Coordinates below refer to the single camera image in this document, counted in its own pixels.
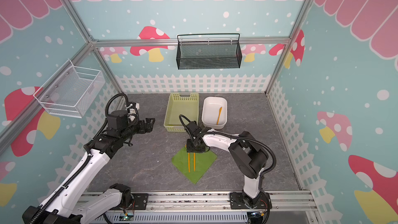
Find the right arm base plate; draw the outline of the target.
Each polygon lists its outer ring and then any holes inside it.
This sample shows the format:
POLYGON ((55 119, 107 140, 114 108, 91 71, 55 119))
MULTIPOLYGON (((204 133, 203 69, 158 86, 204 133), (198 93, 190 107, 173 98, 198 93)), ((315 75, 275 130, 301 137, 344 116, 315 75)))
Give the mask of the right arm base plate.
POLYGON ((267 192, 260 191, 255 198, 250 198, 244 192, 230 193, 231 209, 272 209, 270 195, 267 192))

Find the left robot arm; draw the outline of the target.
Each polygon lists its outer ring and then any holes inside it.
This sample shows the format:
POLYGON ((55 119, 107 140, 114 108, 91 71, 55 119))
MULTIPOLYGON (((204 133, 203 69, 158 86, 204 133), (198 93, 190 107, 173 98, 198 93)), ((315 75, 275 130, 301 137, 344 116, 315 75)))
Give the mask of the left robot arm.
POLYGON ((113 184, 94 200, 77 207, 77 202, 98 172, 124 145, 132 146, 136 134, 153 130, 154 118, 140 119, 139 104, 125 93, 114 95, 105 106, 105 121, 97 134, 84 145, 85 154, 63 183, 38 207, 28 207, 22 215, 26 224, 88 224, 112 208, 124 213, 136 201, 129 186, 113 184))

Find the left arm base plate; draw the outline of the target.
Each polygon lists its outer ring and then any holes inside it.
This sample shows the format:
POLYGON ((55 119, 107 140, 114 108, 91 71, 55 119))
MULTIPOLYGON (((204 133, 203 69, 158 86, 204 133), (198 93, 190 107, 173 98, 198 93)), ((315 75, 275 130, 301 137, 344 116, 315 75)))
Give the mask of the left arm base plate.
POLYGON ((136 211, 146 210, 148 204, 148 194, 133 193, 130 197, 126 194, 122 195, 121 203, 116 207, 111 208, 112 211, 136 211))

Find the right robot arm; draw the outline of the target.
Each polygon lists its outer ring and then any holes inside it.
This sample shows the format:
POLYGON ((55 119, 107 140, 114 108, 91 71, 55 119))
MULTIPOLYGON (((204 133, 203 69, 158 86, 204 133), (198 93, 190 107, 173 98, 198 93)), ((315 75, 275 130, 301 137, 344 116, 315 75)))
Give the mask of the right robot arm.
POLYGON ((267 145, 257 141, 246 131, 241 134, 228 134, 211 128, 202 129, 196 121, 191 121, 184 115, 179 115, 179 120, 189 135, 186 143, 187 153, 206 153, 211 148, 227 151, 244 175, 242 192, 230 194, 231 208, 272 208, 269 193, 264 192, 262 184, 265 174, 276 167, 277 160, 267 145))

